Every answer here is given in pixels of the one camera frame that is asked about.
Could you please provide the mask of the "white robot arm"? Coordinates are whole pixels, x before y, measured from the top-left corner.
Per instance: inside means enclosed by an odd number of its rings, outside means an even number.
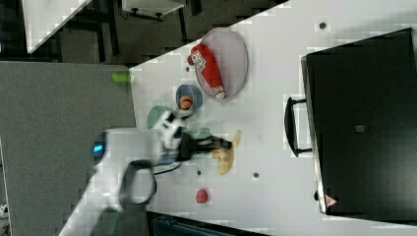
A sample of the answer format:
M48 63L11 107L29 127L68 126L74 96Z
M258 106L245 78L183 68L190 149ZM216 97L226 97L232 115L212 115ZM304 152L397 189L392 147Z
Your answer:
M148 203L157 188L155 167L235 147L220 137L198 139L183 131L121 128L107 130L103 137L101 160L57 236L90 236L105 211Z

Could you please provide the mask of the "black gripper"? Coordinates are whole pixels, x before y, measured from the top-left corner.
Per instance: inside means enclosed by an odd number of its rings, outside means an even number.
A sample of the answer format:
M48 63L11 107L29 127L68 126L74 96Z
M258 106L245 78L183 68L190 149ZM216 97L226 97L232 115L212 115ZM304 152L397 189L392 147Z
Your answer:
M179 161L188 161L198 151L212 151L214 149L231 149L232 143L219 137L207 137L196 140L187 133L182 134L179 146Z

